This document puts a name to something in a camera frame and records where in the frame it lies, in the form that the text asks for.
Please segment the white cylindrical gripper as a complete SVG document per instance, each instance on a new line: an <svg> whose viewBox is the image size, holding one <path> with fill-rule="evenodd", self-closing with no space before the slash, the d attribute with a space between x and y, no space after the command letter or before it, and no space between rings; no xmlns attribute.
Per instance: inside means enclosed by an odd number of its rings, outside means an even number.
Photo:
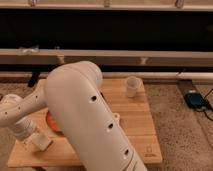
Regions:
<svg viewBox="0 0 213 171"><path fill-rule="evenodd" d="M12 134L20 141L28 138L36 129L36 124L28 117L24 117L9 127Z"/></svg>

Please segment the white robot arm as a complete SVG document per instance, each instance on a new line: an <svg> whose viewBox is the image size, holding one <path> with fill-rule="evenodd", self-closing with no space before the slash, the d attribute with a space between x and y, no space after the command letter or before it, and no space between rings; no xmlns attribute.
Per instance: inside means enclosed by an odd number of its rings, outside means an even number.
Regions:
<svg viewBox="0 0 213 171"><path fill-rule="evenodd" d="M89 61L57 67L42 89L0 107L0 126L48 108L87 171L148 171L102 97L102 80Z"/></svg>

